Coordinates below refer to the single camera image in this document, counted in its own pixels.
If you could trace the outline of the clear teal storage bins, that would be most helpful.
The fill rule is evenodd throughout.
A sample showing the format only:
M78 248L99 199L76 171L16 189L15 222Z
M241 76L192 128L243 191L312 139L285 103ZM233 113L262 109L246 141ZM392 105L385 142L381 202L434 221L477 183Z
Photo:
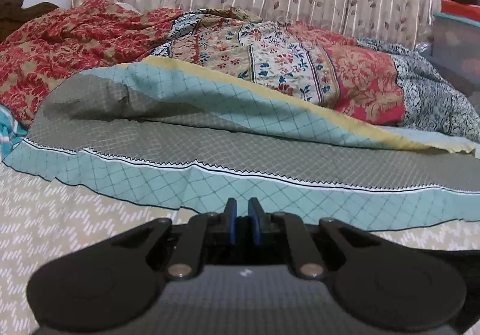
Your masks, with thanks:
M442 0L433 15L432 58L467 96L479 91L479 6Z

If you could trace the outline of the teal white patterned pillow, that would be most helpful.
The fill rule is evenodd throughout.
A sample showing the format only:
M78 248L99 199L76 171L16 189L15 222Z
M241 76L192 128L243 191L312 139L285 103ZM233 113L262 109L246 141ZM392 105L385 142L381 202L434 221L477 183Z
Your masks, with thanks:
M0 105L1 162L24 140L27 133L28 129L16 120L12 112L7 107Z

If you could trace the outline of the carved wooden headboard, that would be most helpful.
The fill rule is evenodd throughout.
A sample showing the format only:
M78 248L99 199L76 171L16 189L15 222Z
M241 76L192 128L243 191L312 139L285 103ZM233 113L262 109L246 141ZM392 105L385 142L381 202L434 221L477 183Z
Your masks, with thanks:
M24 8L24 0L0 0L0 42L21 28L23 24L57 9L49 2Z

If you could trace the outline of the red floral quilt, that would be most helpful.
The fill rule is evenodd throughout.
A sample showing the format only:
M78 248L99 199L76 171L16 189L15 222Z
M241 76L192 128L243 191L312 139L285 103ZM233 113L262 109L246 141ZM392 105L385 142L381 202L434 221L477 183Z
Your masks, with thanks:
M1 104L30 125L42 100L85 69L165 56L227 73L374 125L406 116L391 57L301 22L236 8L137 13L106 0L56 9L1 44Z

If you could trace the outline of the patterned teal beige bedsheet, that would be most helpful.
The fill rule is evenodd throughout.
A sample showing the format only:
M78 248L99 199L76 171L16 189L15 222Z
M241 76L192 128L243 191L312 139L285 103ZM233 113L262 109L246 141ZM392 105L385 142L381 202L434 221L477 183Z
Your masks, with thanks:
M369 125L174 59L80 72L1 162L1 332L36 321L42 264L157 217L257 198L371 231L479 220L479 144Z

